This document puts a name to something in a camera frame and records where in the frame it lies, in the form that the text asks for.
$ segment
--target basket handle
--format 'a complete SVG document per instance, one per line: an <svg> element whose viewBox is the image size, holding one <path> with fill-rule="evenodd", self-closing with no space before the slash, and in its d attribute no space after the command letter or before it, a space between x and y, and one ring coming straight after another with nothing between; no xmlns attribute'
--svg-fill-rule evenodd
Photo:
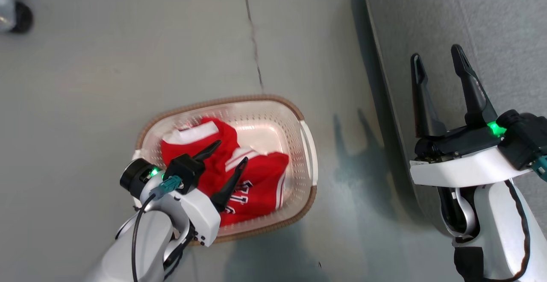
<svg viewBox="0 0 547 282"><path fill-rule="evenodd" d="M312 185L317 186L317 179L319 178L319 167L317 163L317 151L315 149L315 143L311 136L311 131L304 120L300 121L300 128L303 141L305 142L305 154L308 163L308 173L311 177Z"/></svg>

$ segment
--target green led light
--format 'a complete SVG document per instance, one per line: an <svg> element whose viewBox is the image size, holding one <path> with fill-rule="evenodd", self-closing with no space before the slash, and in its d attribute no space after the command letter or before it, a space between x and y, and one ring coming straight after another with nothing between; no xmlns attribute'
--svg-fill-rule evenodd
<svg viewBox="0 0 547 282"><path fill-rule="evenodd" d="M498 126L498 124L496 124L496 121L490 122L487 125L492 130L492 134L494 134L494 136L496 136L496 137L503 136L503 134L505 134L506 131L507 131L507 129Z"/></svg>

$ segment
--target black wheel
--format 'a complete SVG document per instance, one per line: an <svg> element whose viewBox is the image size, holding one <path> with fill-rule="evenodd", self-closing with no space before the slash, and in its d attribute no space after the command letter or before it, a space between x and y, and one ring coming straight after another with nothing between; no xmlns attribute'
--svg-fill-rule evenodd
<svg viewBox="0 0 547 282"><path fill-rule="evenodd" d="M29 32L34 22L32 11L24 3L16 2L15 4L15 27L11 33L23 34Z"/></svg>

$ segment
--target gray mat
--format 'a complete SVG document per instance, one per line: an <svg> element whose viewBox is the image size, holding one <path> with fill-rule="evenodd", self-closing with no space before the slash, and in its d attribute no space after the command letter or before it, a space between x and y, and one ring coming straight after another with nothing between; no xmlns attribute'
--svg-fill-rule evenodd
<svg viewBox="0 0 547 282"><path fill-rule="evenodd" d="M498 114L508 109L546 115L547 0L368 0L371 21L406 160L414 157L410 55L418 52L432 99L447 128L465 124L465 102L450 47L458 43L479 75ZM516 179L544 233L547 183ZM435 221L434 191L418 188L426 216Z"/></svg>

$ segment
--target white plastic basket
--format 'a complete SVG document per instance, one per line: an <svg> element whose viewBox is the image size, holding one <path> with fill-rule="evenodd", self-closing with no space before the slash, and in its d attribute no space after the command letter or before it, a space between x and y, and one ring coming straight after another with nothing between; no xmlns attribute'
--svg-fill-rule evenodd
<svg viewBox="0 0 547 282"><path fill-rule="evenodd" d="M289 155L283 206L267 216L222 227L216 243L285 227L308 212L316 196L318 168L315 144L302 113L281 97L234 97L163 113L145 126L133 157L142 157L165 168L160 150L164 134L173 128L200 124L203 117L218 118L234 127L242 147L251 147L262 154L276 151Z"/></svg>

